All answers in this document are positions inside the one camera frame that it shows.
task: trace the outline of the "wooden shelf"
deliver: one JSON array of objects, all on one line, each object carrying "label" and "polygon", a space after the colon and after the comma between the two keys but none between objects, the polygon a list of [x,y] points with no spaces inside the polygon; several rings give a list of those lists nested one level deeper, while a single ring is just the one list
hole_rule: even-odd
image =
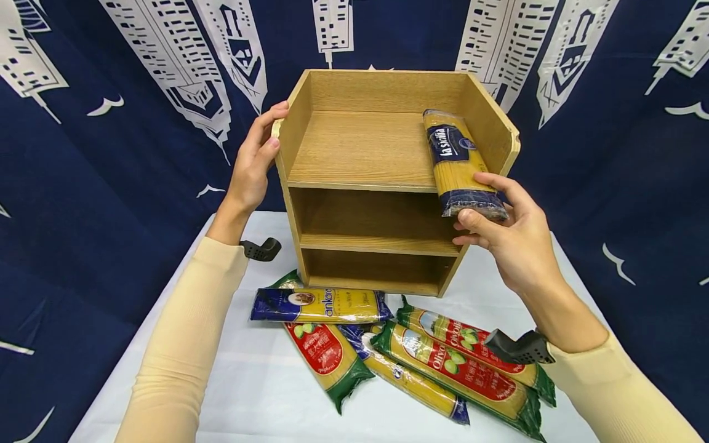
[{"label": "wooden shelf", "polygon": [[290,190],[301,247],[457,257],[452,220],[439,215],[435,194]]},{"label": "wooden shelf", "polygon": [[309,286],[443,296],[467,250],[441,218],[422,112],[456,113],[491,172],[518,131],[473,74],[306,70],[274,123],[298,267]]},{"label": "wooden shelf", "polygon": [[455,257],[303,251],[311,286],[373,288],[388,293],[437,296]]},{"label": "wooden shelf", "polygon": [[313,111],[288,186],[435,194],[421,114]]}]

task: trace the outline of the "arm sleeve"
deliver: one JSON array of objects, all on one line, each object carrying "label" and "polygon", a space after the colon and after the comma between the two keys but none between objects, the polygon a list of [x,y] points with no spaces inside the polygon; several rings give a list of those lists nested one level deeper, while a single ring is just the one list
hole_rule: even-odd
[{"label": "arm sleeve", "polygon": [[152,332],[117,442],[194,442],[224,319],[247,262],[243,247],[202,239]]},{"label": "arm sleeve", "polygon": [[548,346],[556,363],[544,369],[601,442],[702,442],[612,334],[599,348],[578,354]]}]

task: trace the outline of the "white tablecloth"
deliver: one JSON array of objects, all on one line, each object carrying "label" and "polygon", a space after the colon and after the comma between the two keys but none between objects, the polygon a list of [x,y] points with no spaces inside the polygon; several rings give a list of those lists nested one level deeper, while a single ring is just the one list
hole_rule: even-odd
[{"label": "white tablecloth", "polygon": [[[165,286],[71,443],[115,439],[150,333],[211,220]],[[471,405],[470,427],[456,425],[380,378],[358,387],[345,401],[340,417],[282,326],[248,320],[255,290],[272,284],[297,265],[285,213],[261,212],[251,217],[244,238],[260,244],[267,237],[280,240],[283,249],[273,262],[251,261],[234,295],[202,407],[198,442],[531,441]],[[554,248],[567,281],[603,319],[555,239]],[[387,296],[392,311],[401,306],[400,299]],[[499,327],[511,337],[534,327],[519,298],[504,286],[492,256],[476,247],[468,251],[443,299],[411,296],[409,301],[483,329]],[[569,399],[558,390],[557,397],[556,409],[542,404],[542,432],[547,441],[596,442]]]}]

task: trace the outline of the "dry pasta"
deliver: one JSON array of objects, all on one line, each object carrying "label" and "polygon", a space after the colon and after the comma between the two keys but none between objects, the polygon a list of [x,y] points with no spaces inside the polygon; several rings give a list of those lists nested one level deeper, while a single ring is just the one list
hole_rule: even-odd
[{"label": "dry pasta", "polygon": [[431,150],[433,175],[443,216],[457,215],[461,210],[470,208],[490,220],[507,220],[507,210],[497,191],[473,179],[475,172],[487,172],[488,169],[463,118],[427,109],[423,113],[423,125]]},{"label": "dry pasta", "polygon": [[[288,273],[272,286],[300,288],[303,283],[296,271]],[[373,378],[374,374],[362,363],[335,326],[306,323],[284,323],[296,348],[305,359],[313,375],[342,414],[342,402],[358,384]]]},{"label": "dry pasta", "polygon": [[365,289],[262,288],[251,320],[295,323],[375,323],[392,318],[384,293]]},{"label": "dry pasta", "polygon": [[454,422],[470,424],[467,404],[463,398],[372,349],[369,339],[381,332],[379,326],[338,325],[337,328],[369,370]]},{"label": "dry pasta", "polygon": [[527,436],[544,441],[536,392],[430,337],[387,322],[370,340],[382,354],[466,398]]},{"label": "dry pasta", "polygon": [[483,344],[489,332],[443,315],[416,308],[403,297],[403,308],[396,312],[397,321],[408,329],[426,334],[454,350],[484,363],[506,376],[537,391],[551,406],[557,405],[554,382],[538,364],[513,364],[500,360]]}]

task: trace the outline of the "blue fabric backdrop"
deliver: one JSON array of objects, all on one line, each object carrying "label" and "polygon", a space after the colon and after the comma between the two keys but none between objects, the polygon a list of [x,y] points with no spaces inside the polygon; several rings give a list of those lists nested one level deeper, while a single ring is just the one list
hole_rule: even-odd
[{"label": "blue fabric backdrop", "polygon": [[[632,358],[709,438],[709,2],[213,3],[0,0],[0,439],[69,438],[216,209],[225,156],[312,67],[476,72],[520,130],[511,175]],[[511,42],[526,20],[547,30],[530,66],[507,60],[512,43],[492,49],[488,11]],[[176,49],[181,33],[201,53]],[[174,80],[151,41],[209,73],[178,62]],[[262,209],[282,211],[271,178]]]}]

